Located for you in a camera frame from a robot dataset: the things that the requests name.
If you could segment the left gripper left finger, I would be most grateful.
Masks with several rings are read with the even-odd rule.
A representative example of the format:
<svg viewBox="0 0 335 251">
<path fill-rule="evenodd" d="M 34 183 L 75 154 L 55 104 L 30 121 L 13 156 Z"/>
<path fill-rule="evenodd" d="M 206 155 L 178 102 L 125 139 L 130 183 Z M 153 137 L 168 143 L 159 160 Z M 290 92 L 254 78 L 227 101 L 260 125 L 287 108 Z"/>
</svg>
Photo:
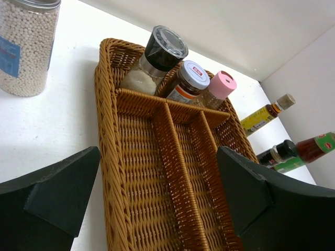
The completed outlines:
<svg viewBox="0 0 335 251">
<path fill-rule="evenodd" d="M 70 250 L 100 163 L 91 146 L 1 183 L 1 250 Z"/>
</svg>

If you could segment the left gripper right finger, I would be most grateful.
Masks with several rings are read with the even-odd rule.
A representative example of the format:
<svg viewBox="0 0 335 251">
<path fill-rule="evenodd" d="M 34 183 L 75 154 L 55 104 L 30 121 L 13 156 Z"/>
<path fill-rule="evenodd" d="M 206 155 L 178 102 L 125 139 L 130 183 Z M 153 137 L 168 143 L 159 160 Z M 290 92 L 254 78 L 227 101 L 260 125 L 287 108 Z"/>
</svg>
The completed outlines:
<svg viewBox="0 0 335 251">
<path fill-rule="evenodd" d="M 244 250 L 334 250 L 334 190 L 268 169 L 221 146 L 217 162 Z"/>
</svg>

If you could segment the pink-cap spice shaker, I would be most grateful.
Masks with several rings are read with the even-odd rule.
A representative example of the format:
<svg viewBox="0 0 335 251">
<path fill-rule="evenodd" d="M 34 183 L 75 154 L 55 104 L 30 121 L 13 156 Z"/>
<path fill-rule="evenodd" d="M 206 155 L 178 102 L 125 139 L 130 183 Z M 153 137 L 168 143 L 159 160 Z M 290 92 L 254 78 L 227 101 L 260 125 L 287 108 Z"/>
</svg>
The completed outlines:
<svg viewBox="0 0 335 251">
<path fill-rule="evenodd" d="M 225 71 L 219 71 L 209 86 L 195 99 L 194 105 L 217 110 L 223 101 L 237 88 L 235 79 Z"/>
</svg>

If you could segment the white-lid sauce jar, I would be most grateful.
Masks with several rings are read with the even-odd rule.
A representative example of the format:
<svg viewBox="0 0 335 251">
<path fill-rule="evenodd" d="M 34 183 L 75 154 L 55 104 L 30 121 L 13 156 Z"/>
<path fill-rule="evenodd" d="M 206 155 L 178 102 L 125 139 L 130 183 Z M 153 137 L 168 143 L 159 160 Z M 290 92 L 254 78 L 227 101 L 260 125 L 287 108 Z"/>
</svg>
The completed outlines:
<svg viewBox="0 0 335 251">
<path fill-rule="evenodd" d="M 210 83 L 207 72 L 197 63 L 186 60 L 176 72 L 176 79 L 166 84 L 163 97 L 189 104 L 204 91 Z"/>
</svg>

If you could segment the black-top salt grinder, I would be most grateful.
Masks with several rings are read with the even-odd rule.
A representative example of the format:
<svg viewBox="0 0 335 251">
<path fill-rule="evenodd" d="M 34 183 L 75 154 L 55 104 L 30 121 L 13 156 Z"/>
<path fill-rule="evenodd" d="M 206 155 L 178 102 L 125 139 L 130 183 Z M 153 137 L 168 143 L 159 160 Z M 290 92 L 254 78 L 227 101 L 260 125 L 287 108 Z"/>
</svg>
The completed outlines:
<svg viewBox="0 0 335 251">
<path fill-rule="evenodd" d="M 152 29 L 144 53 L 125 75 L 119 87 L 154 95 L 167 73 L 188 55 L 188 47 L 172 29 Z"/>
</svg>

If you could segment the black-cap pepper jar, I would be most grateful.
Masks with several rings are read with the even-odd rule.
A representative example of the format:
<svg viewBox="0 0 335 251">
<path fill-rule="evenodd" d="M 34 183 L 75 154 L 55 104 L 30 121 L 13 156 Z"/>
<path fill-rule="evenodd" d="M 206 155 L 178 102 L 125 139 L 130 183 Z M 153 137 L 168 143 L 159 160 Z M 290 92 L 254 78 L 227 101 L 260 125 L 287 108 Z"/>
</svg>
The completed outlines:
<svg viewBox="0 0 335 251">
<path fill-rule="evenodd" d="M 256 157 L 260 165 L 272 168 L 278 164 L 286 163 L 294 157 L 298 157 L 298 149 L 291 140 L 284 140 Z"/>
</svg>

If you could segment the green-label chili sauce bottle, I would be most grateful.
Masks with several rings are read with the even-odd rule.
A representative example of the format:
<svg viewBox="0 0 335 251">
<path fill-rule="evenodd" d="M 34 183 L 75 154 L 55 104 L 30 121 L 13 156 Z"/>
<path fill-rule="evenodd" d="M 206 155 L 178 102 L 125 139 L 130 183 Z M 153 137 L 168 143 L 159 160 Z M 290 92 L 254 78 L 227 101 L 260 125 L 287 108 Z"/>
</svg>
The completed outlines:
<svg viewBox="0 0 335 251">
<path fill-rule="evenodd" d="M 334 150 L 334 131 L 296 144 L 298 156 L 272 167 L 279 173 L 290 172 L 323 157 Z"/>
</svg>

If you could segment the yellow-label oil bottle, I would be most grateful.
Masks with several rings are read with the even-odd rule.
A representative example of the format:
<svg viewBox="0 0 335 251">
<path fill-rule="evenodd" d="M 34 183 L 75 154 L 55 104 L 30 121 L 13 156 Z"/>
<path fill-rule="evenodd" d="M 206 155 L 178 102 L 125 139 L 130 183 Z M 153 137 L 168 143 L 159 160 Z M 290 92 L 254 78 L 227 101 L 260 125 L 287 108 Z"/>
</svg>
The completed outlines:
<svg viewBox="0 0 335 251">
<path fill-rule="evenodd" d="M 263 126 L 278 117 L 278 114 L 295 104 L 295 99 L 290 94 L 277 99 L 272 104 L 267 104 L 240 121 L 246 136 L 250 136 Z"/>
</svg>

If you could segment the brown wicker divided basket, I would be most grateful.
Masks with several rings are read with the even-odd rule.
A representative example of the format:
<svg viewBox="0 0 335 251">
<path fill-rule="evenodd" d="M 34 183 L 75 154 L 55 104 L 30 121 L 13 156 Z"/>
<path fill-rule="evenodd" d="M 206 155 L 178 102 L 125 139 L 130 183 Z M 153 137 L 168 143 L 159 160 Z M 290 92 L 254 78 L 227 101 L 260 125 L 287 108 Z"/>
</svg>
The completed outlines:
<svg viewBox="0 0 335 251">
<path fill-rule="evenodd" d="M 121 88 L 143 52 L 104 39 L 95 69 L 107 248 L 243 250 L 216 152 L 256 156 L 230 100 L 210 110 Z"/>
</svg>

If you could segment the silver-lid jar white beads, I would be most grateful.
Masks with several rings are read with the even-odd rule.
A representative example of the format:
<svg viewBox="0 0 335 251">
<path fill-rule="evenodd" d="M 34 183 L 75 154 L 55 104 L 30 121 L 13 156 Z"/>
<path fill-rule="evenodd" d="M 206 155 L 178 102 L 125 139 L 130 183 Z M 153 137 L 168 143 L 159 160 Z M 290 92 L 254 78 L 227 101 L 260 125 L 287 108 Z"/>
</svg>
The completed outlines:
<svg viewBox="0 0 335 251">
<path fill-rule="evenodd" d="M 43 92 L 60 1 L 1 1 L 1 89 L 33 97 Z"/>
</svg>

